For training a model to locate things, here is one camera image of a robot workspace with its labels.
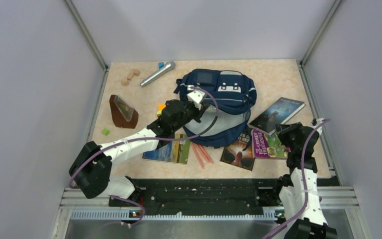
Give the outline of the dark blue Wuthering Heights book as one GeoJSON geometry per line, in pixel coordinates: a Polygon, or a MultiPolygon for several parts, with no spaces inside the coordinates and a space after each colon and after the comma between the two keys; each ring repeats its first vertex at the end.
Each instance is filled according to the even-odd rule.
{"type": "Polygon", "coordinates": [[[306,103],[303,101],[280,97],[252,120],[248,126],[251,129],[272,135],[276,131],[276,124],[285,124],[305,106],[306,103]]]}

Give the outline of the purple Treehouse book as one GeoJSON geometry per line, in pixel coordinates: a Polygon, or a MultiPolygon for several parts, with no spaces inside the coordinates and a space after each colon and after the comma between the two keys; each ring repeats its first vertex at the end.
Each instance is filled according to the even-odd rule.
{"type": "Polygon", "coordinates": [[[253,129],[252,153],[255,158],[287,159],[289,148],[281,143],[276,133],[268,135],[253,129]]]}

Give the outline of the navy blue student backpack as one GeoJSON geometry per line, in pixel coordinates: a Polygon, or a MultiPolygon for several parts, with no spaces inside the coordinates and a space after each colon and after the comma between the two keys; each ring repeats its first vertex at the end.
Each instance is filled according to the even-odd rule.
{"type": "Polygon", "coordinates": [[[233,70],[194,69],[176,81],[174,90],[182,102],[194,87],[209,92],[204,102],[209,105],[201,117],[183,129],[191,142],[207,147],[226,147],[247,129],[251,107],[257,100],[254,81],[233,70]]]}

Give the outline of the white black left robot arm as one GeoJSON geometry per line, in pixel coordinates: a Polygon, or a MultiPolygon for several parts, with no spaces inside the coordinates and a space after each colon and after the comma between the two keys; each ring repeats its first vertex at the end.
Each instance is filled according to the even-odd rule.
{"type": "Polygon", "coordinates": [[[200,122],[207,108],[208,103],[196,106],[191,101],[170,100],[161,115],[139,132],[110,143],[86,143],[69,169],[69,187],[76,184],[87,199],[108,195],[121,198],[128,206],[137,204],[140,193],[132,181],[112,176],[112,168],[174,141],[176,131],[192,120],[200,122]]]}

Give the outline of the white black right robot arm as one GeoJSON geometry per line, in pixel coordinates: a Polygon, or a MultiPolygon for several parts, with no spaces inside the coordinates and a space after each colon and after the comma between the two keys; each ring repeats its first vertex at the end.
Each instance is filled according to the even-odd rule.
{"type": "Polygon", "coordinates": [[[281,143],[290,152],[280,186],[272,191],[272,200],[283,205],[285,220],[275,228],[274,239],[336,239],[335,228],[328,222],[320,206],[317,189],[317,164],[314,146],[322,134],[327,119],[313,119],[311,125],[302,123],[276,124],[281,143]]]}

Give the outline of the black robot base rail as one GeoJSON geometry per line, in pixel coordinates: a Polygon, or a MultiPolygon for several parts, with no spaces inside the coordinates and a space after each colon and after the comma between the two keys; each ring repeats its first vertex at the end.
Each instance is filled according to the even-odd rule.
{"type": "Polygon", "coordinates": [[[279,205],[288,174],[278,179],[134,179],[130,200],[147,216],[261,216],[279,205]]]}

